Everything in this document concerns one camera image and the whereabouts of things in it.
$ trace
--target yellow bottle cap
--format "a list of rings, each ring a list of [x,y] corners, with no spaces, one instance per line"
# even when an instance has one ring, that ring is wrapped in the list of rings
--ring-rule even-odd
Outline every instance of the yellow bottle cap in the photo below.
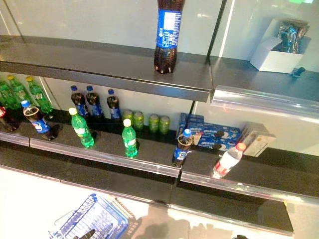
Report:
[[[76,110],[76,108],[70,108],[69,113],[70,113],[70,115],[74,116],[78,113],[78,111]]]
[[[28,81],[28,82],[33,81],[32,76],[27,76],[25,79],[26,79],[26,81]]]
[[[14,79],[14,75],[8,75],[7,78],[8,78],[8,80],[13,80]]]

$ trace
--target bottle label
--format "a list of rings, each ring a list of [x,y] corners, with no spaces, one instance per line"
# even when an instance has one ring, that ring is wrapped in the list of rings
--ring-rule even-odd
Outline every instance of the bottle label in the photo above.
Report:
[[[182,161],[186,158],[187,152],[188,152],[188,150],[182,150],[182,149],[176,147],[175,152],[174,152],[174,158],[176,160]]]
[[[113,120],[121,118],[120,108],[110,109],[110,112],[111,112],[111,118]]]
[[[83,137],[85,134],[85,128],[75,128],[74,131],[79,137]]]
[[[35,127],[38,133],[46,133],[50,130],[50,126],[47,125],[45,119],[40,119],[32,122],[32,125]]]
[[[159,9],[157,46],[165,49],[177,47],[181,11]]]
[[[103,113],[100,104],[96,104],[91,107],[92,107],[92,113],[94,116],[100,116]]]
[[[87,116],[89,110],[85,104],[75,106],[80,116]]]

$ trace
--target white label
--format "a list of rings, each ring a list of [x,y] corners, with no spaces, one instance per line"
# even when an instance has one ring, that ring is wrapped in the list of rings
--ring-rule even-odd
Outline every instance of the white label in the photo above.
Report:
[[[74,130],[77,134],[84,134],[85,133],[85,128],[75,128]]]
[[[175,27],[175,12],[165,12],[164,30],[174,30]]]

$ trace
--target shelf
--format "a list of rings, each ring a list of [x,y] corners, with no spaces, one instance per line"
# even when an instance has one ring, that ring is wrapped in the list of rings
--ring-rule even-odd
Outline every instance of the shelf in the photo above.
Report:
[[[267,148],[259,157],[244,155],[223,179],[214,179],[211,175],[219,153],[198,150],[187,156],[181,182],[282,202],[319,205],[317,156]]]
[[[178,53],[173,74],[154,70],[154,50],[42,37],[0,36],[0,71],[206,102],[205,56]]]

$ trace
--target soda can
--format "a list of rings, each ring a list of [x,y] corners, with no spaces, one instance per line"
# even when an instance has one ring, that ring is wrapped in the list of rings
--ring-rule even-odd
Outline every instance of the soda can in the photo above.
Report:
[[[134,129],[142,130],[144,126],[144,116],[141,111],[134,112],[133,116]]]
[[[169,131],[169,117],[162,116],[159,120],[159,131],[162,134],[167,134]]]
[[[152,133],[156,133],[158,131],[159,121],[160,119],[158,115],[153,114],[149,117],[149,127]]]
[[[126,110],[123,112],[123,120],[129,119],[133,122],[133,112],[131,110]]]

